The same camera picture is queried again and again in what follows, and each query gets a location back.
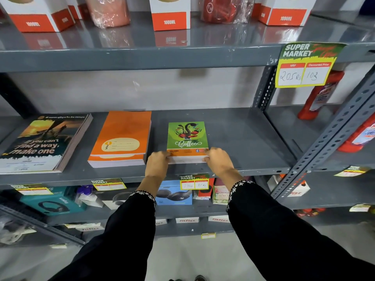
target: plastic bag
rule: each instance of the plastic bag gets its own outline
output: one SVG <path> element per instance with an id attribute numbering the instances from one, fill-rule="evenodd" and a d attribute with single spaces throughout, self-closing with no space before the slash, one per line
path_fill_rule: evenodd
<path id="1" fill-rule="evenodd" d="M 201 20 L 210 23 L 248 23 L 255 0 L 199 0 Z"/>
<path id="2" fill-rule="evenodd" d="M 86 0 L 91 18 L 99 28 L 130 24 L 126 0 Z"/>

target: hand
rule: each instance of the hand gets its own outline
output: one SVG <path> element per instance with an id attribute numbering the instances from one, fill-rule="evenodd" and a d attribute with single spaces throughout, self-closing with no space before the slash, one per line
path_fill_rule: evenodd
<path id="1" fill-rule="evenodd" d="M 234 170 L 233 163 L 226 151 L 212 147 L 211 150 L 206 149 L 204 153 L 208 157 L 203 158 L 203 160 L 218 177 L 228 170 Z"/>
<path id="2" fill-rule="evenodd" d="M 168 169 L 168 161 L 170 152 L 153 152 L 149 157 L 146 165 L 145 176 L 159 178 L 161 181 L 165 179 L 166 171 Z"/>

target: blue headphone box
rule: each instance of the blue headphone box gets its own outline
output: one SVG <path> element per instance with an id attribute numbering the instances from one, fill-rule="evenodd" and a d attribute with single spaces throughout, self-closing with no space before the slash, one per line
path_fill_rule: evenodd
<path id="1" fill-rule="evenodd" d="M 191 190 L 181 190 L 180 181 L 163 181 L 155 197 L 157 205 L 192 205 Z"/>
<path id="2" fill-rule="evenodd" d="M 23 195 L 20 201 L 47 216 L 82 212 L 86 204 L 77 198 L 76 187 L 51 187 L 50 195 Z"/>

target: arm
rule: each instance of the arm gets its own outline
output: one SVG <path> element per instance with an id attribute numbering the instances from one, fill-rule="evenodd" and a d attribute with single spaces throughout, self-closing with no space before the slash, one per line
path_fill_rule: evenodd
<path id="1" fill-rule="evenodd" d="M 267 281 L 348 279 L 375 269 L 321 235 L 259 185 L 243 180 L 225 151 L 212 148 L 206 154 L 209 167 L 230 190 L 227 212 L 233 229 Z"/>
<path id="2" fill-rule="evenodd" d="M 155 199 L 166 176 L 168 152 L 149 156 L 145 178 L 108 219 L 102 235 L 82 247 L 71 264 L 50 280 L 107 280 L 128 268 L 130 279 L 146 277 L 147 258 L 155 236 Z"/>

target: shoe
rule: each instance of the shoe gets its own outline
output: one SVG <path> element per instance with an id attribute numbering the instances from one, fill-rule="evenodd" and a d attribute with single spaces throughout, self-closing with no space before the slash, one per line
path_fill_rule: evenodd
<path id="1" fill-rule="evenodd" d="M 198 275 L 198 276 L 194 279 L 194 281 L 207 281 L 207 279 L 204 278 L 202 275 Z"/>

